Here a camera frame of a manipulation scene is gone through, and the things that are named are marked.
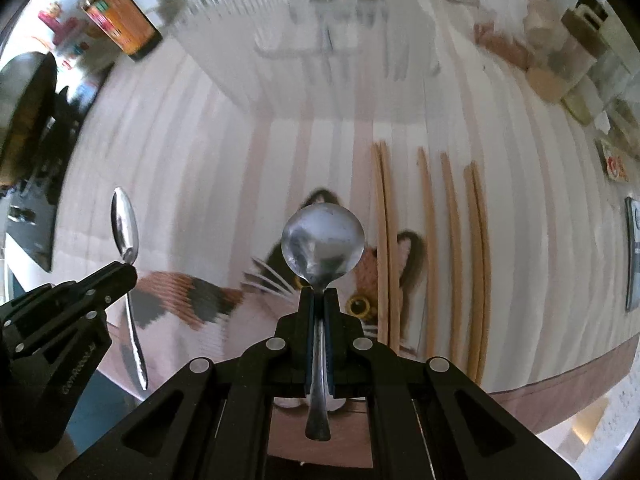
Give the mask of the round steel spoon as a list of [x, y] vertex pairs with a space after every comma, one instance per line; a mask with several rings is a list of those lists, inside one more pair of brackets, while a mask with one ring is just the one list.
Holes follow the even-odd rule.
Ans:
[[281, 250], [288, 267], [312, 289], [312, 355], [306, 437], [331, 439], [328, 417], [328, 364], [323, 293], [350, 272], [364, 248], [363, 227], [348, 209], [314, 204], [293, 214], [282, 232]]

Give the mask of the black induction cooktop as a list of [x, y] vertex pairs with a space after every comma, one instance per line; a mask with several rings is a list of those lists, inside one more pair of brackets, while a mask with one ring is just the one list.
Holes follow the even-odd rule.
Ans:
[[46, 272], [52, 268], [56, 213], [70, 156], [100, 88], [98, 82], [85, 82], [73, 94], [58, 92], [34, 168], [9, 192], [6, 234]]

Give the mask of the striped cat print mat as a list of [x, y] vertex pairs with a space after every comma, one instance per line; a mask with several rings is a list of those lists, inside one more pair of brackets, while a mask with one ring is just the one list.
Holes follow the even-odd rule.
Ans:
[[372, 148], [390, 150], [397, 214], [401, 349], [469, 361], [472, 258], [462, 289], [450, 275], [450, 202], [468, 252], [469, 169], [487, 206], [490, 311], [483, 388], [584, 479], [611, 466], [639, 419], [639, 315], [625, 308], [625, 200], [639, 162], [608, 176], [602, 148], [623, 136], [581, 125], [544, 102], [515, 68], [472, 44], [473, 12], [420, 0], [436, 23], [440, 71], [410, 124], [237, 108], [178, 44], [121, 58], [80, 129], [63, 184], [52, 276], [78, 280], [113, 261], [114, 188], [138, 219], [139, 281], [131, 299], [149, 381], [196, 356], [221, 360], [265, 338], [296, 307], [299, 286], [280, 235], [310, 200], [334, 200], [366, 231], [367, 248], [336, 284], [343, 304], [375, 304], [378, 220]]

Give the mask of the blue smartphone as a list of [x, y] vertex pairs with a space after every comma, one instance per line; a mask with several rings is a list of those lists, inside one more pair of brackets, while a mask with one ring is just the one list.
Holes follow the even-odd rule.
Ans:
[[625, 198], [628, 230], [628, 283], [626, 311], [639, 307], [640, 298], [640, 210], [639, 201]]

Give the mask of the white lid jar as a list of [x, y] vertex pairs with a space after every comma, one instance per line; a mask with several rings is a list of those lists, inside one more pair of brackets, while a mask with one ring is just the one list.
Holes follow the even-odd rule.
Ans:
[[575, 13], [594, 30], [604, 52], [563, 98], [582, 125], [591, 124], [639, 73], [639, 50], [623, 22], [598, 0], [577, 0]]

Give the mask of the soy sauce bottle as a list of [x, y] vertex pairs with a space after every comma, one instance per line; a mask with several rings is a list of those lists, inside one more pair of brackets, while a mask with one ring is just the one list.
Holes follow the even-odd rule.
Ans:
[[140, 61], [163, 40], [134, 0], [80, 0], [81, 9], [123, 54]]

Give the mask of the steel spoon lone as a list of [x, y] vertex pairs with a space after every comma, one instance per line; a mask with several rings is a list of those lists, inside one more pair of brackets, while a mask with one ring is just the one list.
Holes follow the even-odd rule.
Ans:
[[382, 57], [384, 77], [390, 76], [390, 48], [388, 47], [388, 5], [386, 0], [357, 0], [356, 17], [360, 24], [372, 28], [382, 23]]

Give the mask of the clear plastic tray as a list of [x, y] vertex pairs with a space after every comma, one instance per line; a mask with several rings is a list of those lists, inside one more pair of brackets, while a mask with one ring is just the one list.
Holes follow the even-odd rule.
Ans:
[[[450, 0], [466, 4], [477, 0]], [[333, 0], [333, 84], [322, 74], [309, 0], [184, 0], [171, 30], [224, 95], [253, 115], [413, 124], [439, 72], [436, 21], [420, 0], [386, 0], [390, 76], [382, 23], [356, 17], [357, 0]]]

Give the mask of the small red white box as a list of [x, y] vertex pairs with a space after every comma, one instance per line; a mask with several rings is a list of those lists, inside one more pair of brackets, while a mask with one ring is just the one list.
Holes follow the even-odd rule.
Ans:
[[598, 142], [602, 150], [605, 171], [608, 177], [615, 182], [628, 183], [629, 176], [623, 159], [623, 152], [608, 140], [599, 139]]

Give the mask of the colourful wall stickers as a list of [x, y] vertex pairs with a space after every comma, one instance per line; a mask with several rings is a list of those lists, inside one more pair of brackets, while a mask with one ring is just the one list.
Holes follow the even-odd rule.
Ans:
[[84, 70], [98, 65], [105, 37], [81, 9], [80, 0], [43, 0], [37, 12], [43, 26], [38, 40], [56, 58], [60, 70]]

